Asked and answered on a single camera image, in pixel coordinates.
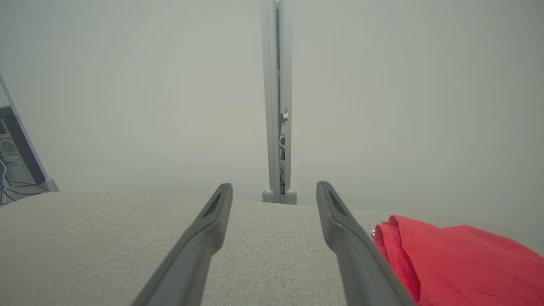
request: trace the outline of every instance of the white partition panel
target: white partition panel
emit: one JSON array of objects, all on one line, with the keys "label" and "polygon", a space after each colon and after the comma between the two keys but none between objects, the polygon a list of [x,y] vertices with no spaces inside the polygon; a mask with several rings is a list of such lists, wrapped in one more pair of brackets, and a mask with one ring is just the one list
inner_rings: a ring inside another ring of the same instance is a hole
[{"label": "white partition panel", "polygon": [[63,191],[268,189],[258,1],[0,4],[0,72]]},{"label": "white partition panel", "polygon": [[542,1],[293,3],[298,204],[327,180],[352,207],[542,232]]}]

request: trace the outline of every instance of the cloth fold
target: cloth fold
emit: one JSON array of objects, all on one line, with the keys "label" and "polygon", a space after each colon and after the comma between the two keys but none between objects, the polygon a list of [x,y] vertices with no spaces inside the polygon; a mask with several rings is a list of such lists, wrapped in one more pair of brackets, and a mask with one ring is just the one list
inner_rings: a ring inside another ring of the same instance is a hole
[{"label": "cloth fold", "polygon": [[544,258],[468,225],[391,216],[375,243],[418,305],[544,305]]}]

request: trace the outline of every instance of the gray fabric surface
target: gray fabric surface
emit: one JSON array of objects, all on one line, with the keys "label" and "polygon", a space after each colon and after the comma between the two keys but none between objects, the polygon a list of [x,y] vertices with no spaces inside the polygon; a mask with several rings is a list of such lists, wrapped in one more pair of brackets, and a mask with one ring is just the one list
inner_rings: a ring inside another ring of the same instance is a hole
[{"label": "gray fabric surface", "polygon": [[[55,192],[0,207],[0,305],[129,305],[205,202]],[[390,215],[352,213],[366,231]],[[317,207],[235,201],[202,305],[345,305]]]}]

